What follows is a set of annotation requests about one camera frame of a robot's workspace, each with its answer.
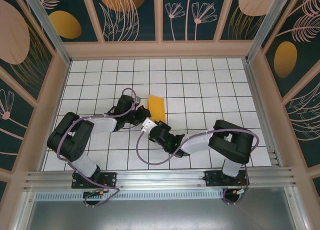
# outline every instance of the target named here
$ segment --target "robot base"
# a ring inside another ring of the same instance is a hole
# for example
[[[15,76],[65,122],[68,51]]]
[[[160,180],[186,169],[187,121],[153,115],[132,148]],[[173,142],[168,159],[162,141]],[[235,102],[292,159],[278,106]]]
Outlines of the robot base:
[[[99,175],[99,181],[97,183],[102,184],[102,185],[106,185],[106,186],[115,187],[116,181],[117,181],[117,173],[115,173],[115,172],[101,172]],[[101,188],[101,187],[96,186],[96,185],[86,181],[78,173],[73,173],[71,188],[72,189],[97,189],[97,188]]]
[[[237,177],[222,177],[221,170],[214,171],[205,171],[204,177],[202,178],[205,181],[206,186],[241,186],[241,181],[239,178],[246,182],[246,171],[240,170]]]

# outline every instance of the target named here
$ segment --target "cable connector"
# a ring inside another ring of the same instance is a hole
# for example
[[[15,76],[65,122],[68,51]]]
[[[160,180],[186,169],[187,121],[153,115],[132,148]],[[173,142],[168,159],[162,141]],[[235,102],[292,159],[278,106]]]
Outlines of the cable connector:
[[[150,131],[156,126],[157,126],[157,124],[155,124],[153,121],[151,121],[149,118],[147,118],[142,123],[141,132],[147,132],[148,134],[150,134]]]

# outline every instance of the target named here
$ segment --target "yellow sponge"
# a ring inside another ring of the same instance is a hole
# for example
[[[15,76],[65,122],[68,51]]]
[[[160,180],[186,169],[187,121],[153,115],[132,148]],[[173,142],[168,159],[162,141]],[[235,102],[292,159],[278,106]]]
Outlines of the yellow sponge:
[[[166,122],[165,116],[165,101],[157,96],[149,96],[148,109],[151,113],[152,121]]]

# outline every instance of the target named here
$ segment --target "white grid mat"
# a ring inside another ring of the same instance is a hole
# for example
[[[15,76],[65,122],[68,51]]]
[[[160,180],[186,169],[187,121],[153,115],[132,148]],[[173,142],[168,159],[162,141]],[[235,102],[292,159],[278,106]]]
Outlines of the white grid mat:
[[[165,99],[165,115],[172,134],[199,133],[213,127],[218,119],[251,130],[259,136],[260,144],[248,166],[271,166],[241,59],[73,61],[55,126],[69,111],[80,116],[107,112],[126,87],[136,91],[145,107],[149,95]],[[224,157],[212,149],[148,166],[135,152],[140,128],[93,135],[85,152],[102,170],[222,167]],[[141,156],[150,162],[169,156],[159,145],[148,141],[147,135],[139,148]],[[51,150],[42,169],[71,170]]]

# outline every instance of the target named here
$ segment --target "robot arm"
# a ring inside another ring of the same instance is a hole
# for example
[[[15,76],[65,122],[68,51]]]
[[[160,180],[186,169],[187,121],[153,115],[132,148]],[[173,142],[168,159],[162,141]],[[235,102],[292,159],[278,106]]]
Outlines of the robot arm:
[[[131,96],[122,95],[119,98],[117,106],[112,107],[106,114],[110,116],[120,115],[133,107],[134,99]],[[63,141],[60,154],[70,161],[83,175],[94,182],[100,178],[100,168],[91,161],[85,153],[85,147],[91,135],[102,132],[116,132],[124,127],[126,123],[138,125],[147,117],[150,112],[143,106],[137,108],[140,99],[137,97],[134,109],[122,117],[117,118],[91,118],[78,122]],[[72,123],[79,119],[79,116],[73,112],[67,113],[53,133],[50,135],[47,146],[57,152],[58,145]]]
[[[175,152],[181,142],[189,138],[188,135],[174,136],[170,133],[171,127],[163,122],[152,122],[150,119],[146,119],[142,125],[142,130],[149,134],[149,140],[161,145],[170,154]],[[217,120],[213,129],[246,130],[223,120]],[[230,131],[205,134],[187,141],[175,156],[188,156],[212,148],[226,157],[222,167],[222,177],[236,178],[241,166],[249,162],[253,139],[253,135],[245,132]]]

